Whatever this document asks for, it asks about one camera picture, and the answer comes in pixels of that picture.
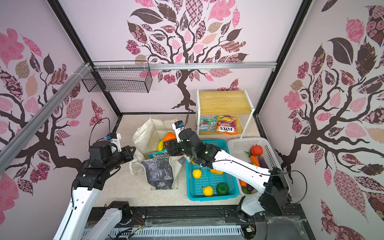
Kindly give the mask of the lower teal candy bag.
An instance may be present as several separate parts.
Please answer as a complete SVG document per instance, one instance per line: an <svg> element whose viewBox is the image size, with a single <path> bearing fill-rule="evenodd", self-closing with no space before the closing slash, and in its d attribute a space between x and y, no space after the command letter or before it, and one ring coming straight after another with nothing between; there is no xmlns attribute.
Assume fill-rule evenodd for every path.
<svg viewBox="0 0 384 240"><path fill-rule="evenodd" d="M215 131L217 128L217 117L216 116L202 116L199 121L200 131Z"/></svg>

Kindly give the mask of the yellow banana bunch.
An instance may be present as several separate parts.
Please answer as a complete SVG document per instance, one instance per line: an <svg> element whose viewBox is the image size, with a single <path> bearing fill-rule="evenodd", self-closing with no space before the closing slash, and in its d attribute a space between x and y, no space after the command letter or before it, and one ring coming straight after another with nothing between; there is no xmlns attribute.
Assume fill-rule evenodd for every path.
<svg viewBox="0 0 384 240"><path fill-rule="evenodd" d="M164 150L164 141L161 140L158 144L158 151L163 151Z"/></svg>

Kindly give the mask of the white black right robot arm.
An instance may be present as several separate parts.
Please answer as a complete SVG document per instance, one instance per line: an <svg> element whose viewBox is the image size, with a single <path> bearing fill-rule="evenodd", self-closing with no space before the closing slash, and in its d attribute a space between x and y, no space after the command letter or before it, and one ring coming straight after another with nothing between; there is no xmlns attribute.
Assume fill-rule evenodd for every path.
<svg viewBox="0 0 384 240"><path fill-rule="evenodd" d="M173 123L172 128L176 137L165 142L170 156L183 155L197 165L230 174L250 184L257 191L241 199L237 209L239 218L246 221L264 211L275 216L284 213L289 185L281 169L257 167L237 159L217 146L205 144L182 121Z"/></svg>

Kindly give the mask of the orange carrot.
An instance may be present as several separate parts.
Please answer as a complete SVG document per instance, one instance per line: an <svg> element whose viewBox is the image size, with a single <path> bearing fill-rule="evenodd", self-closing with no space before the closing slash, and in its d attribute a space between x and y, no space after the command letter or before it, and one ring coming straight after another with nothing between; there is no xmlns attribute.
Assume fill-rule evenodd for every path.
<svg viewBox="0 0 384 240"><path fill-rule="evenodd" d="M259 159L257 156L250 156L252 164L256 167L260 167Z"/></svg>
<svg viewBox="0 0 384 240"><path fill-rule="evenodd" d="M246 188L247 187L247 183L242 181L242 180L239 180L239 183L241 185L241 188Z"/></svg>

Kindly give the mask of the yellow pear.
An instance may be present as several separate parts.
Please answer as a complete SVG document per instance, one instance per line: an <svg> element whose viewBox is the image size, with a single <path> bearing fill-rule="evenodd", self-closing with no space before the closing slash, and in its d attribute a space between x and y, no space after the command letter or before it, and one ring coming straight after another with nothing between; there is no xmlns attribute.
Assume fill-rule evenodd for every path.
<svg viewBox="0 0 384 240"><path fill-rule="evenodd" d="M224 173L224 172L222 172L222 171L218 171L218 170L215 170L215 169L211 169L210 172L211 172L212 174L217 174L217 175L222 175L222 174Z"/></svg>

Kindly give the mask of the lower orange carrot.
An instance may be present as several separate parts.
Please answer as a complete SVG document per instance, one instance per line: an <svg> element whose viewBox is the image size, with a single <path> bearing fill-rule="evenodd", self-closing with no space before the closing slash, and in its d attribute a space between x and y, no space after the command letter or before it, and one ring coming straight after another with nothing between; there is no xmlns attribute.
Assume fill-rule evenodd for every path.
<svg viewBox="0 0 384 240"><path fill-rule="evenodd" d="M242 181L242 180L239 180L239 183L241 185L241 188L246 188L247 187L247 183Z"/></svg>

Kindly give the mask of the small yellow lemon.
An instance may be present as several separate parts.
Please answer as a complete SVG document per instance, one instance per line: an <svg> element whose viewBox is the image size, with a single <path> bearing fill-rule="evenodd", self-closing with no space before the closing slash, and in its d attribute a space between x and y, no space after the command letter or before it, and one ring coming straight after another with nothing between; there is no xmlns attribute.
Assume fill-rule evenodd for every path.
<svg viewBox="0 0 384 240"><path fill-rule="evenodd" d="M200 179L203 175L200 169L193 170L192 174L194 179Z"/></svg>

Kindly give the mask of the white wood two-tier shelf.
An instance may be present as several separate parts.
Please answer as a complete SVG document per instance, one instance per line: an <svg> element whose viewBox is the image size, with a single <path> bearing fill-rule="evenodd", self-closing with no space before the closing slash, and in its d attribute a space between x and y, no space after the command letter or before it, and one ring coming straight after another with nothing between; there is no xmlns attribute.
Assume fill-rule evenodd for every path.
<svg viewBox="0 0 384 240"><path fill-rule="evenodd" d="M212 131L200 130L200 119L204 116L229 115L237 118L237 129L240 139L253 118L255 108L245 88L238 91L200 91L197 89L197 134L212 135Z"/></svg>

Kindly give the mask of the green cucumber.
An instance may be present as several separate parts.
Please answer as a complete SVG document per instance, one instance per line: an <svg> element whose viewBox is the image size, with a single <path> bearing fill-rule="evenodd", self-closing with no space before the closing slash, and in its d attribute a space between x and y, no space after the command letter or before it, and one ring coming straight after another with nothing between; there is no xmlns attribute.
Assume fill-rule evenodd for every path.
<svg viewBox="0 0 384 240"><path fill-rule="evenodd" d="M250 194L252 194L252 193L253 193L253 190L254 190L254 188L253 188L252 186L247 186L247 187L243 186L243 187L242 187L242 192L243 192L244 194L246 194L246 195L250 195Z"/></svg>

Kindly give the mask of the teal plastic basket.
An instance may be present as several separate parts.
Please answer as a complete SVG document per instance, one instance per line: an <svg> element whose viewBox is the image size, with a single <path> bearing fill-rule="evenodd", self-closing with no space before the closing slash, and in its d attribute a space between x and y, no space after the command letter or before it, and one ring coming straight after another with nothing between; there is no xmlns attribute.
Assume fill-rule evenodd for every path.
<svg viewBox="0 0 384 240"><path fill-rule="evenodd" d="M198 179L193 177L193 171L200 170L202 176ZM221 201L233 199L239 195L239 188L237 186L237 179L227 173L216 174L212 173L208 167L201 167L191 162L186 165L186 180L187 180L187 196L191 201ZM225 184L228 187L228 193L220 195L217 193L217 186ZM213 195L207 197L204 195L204 188L212 187Z"/></svg>

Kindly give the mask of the silver aluminium rail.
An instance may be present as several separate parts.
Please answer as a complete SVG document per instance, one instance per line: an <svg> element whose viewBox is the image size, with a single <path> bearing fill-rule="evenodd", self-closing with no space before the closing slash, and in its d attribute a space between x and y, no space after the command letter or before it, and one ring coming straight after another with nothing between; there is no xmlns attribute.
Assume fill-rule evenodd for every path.
<svg viewBox="0 0 384 240"><path fill-rule="evenodd" d="M197 64L144 64L144 65L96 65L96 69L133 69L144 68L148 71L157 70L208 70L208 69L274 69L276 62L241 62L241 63L197 63ZM1 173L3 173L10 163L16 158L18 153L36 134L45 121L51 116L54 110L70 93L70 91L83 80L85 76L94 68L90 63L83 63L64 83L56 94L26 123L10 143L1 152Z"/></svg>

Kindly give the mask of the yellow lemon bottom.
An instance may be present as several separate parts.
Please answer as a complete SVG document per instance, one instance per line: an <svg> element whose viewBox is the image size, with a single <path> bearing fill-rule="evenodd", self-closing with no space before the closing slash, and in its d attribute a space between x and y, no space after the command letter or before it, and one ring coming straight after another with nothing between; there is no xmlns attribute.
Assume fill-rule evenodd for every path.
<svg viewBox="0 0 384 240"><path fill-rule="evenodd" d="M214 190L211 186L203 187L203 194L205 197L212 197L214 194Z"/></svg>

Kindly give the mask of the green avocado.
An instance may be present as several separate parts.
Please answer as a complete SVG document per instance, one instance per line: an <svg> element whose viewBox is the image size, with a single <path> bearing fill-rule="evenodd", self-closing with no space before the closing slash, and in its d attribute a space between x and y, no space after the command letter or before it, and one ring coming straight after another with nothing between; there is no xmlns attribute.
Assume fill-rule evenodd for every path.
<svg viewBox="0 0 384 240"><path fill-rule="evenodd" d="M220 183L216 187L216 192L219 196L226 196L229 194L229 187L225 183Z"/></svg>

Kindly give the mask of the cream canvas grocery bag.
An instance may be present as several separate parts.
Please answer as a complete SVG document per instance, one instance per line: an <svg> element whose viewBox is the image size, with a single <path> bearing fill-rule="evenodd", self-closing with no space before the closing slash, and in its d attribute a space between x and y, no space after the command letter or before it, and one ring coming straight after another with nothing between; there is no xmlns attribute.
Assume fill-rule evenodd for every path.
<svg viewBox="0 0 384 240"><path fill-rule="evenodd" d="M149 157L149 153L158 152L158 144L169 132L174 133L172 124L178 121L158 120L150 118L133 135L133 146L136 148L134 160L129 163L132 176L144 173L152 190L177 190L179 173L186 159L179 157Z"/></svg>

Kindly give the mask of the teal striped candy bag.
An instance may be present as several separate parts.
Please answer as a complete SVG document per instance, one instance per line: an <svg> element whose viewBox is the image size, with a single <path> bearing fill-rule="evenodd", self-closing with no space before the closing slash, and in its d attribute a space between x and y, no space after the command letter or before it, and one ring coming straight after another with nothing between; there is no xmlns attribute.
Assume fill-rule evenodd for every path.
<svg viewBox="0 0 384 240"><path fill-rule="evenodd" d="M161 158L161 157L168 157L169 154L167 152L167 150L162 150L162 151L158 151L158 152L152 152L152 153L149 153L149 157L151 159L153 158Z"/></svg>

